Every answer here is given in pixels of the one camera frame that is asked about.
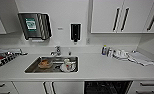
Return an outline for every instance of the stainless steel sink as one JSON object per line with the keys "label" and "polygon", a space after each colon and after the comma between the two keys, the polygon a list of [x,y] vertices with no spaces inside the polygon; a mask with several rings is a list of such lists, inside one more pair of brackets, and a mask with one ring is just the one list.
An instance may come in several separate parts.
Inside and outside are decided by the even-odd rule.
{"label": "stainless steel sink", "polygon": [[[38,64],[42,60],[48,60],[49,62],[53,62],[51,68],[39,68]],[[53,73],[53,72],[63,72],[60,69],[60,66],[64,63],[64,59],[69,59],[70,62],[76,62],[75,69],[71,72],[78,71],[78,57],[39,57],[37,58],[26,70],[25,73]]]}

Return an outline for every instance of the faucet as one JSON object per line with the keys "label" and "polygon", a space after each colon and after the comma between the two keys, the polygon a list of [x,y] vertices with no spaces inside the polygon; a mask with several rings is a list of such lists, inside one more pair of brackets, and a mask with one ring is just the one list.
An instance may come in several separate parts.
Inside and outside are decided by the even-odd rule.
{"label": "faucet", "polygon": [[60,56],[61,55],[60,46],[56,46],[55,48],[56,48],[56,51],[55,52],[51,52],[51,55]]}

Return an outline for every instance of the white wall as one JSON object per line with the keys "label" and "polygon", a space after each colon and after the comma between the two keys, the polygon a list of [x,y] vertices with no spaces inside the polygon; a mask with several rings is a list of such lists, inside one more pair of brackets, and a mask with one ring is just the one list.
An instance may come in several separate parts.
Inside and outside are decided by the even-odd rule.
{"label": "white wall", "polygon": [[138,48],[154,54],[154,34],[143,34]]}
{"label": "white wall", "polygon": [[[83,47],[104,45],[133,46],[139,44],[141,34],[91,34],[87,23],[89,0],[16,0],[19,12],[40,12],[50,16],[52,37],[43,43],[33,43],[24,39],[21,32],[0,35],[0,48],[16,47]],[[74,45],[70,40],[70,23],[81,23],[81,40]]]}
{"label": "white wall", "polygon": [[143,34],[137,50],[154,60],[154,34]]}

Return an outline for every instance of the drawer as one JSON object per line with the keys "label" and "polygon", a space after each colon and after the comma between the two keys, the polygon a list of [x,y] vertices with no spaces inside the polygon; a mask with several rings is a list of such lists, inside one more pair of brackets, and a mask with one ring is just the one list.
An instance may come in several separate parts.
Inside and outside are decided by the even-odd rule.
{"label": "drawer", "polygon": [[133,81],[128,94],[154,94],[154,81]]}
{"label": "drawer", "polygon": [[154,94],[154,88],[131,87],[128,94]]}
{"label": "drawer", "polygon": [[0,82],[0,93],[18,94],[12,82]]}
{"label": "drawer", "polygon": [[131,87],[154,87],[154,81],[133,81]]}

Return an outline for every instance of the lower cabinet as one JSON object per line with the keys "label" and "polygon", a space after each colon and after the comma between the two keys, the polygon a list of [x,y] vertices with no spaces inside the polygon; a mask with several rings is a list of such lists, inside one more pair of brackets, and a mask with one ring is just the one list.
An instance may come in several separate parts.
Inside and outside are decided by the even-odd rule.
{"label": "lower cabinet", "polygon": [[84,94],[84,82],[54,82],[54,94]]}
{"label": "lower cabinet", "polygon": [[13,82],[19,94],[84,94],[84,82]]}
{"label": "lower cabinet", "polygon": [[133,81],[128,94],[154,94],[154,81]]}
{"label": "lower cabinet", "polygon": [[0,94],[18,94],[12,82],[0,82]]}
{"label": "lower cabinet", "polygon": [[47,94],[45,82],[13,82],[19,94]]}

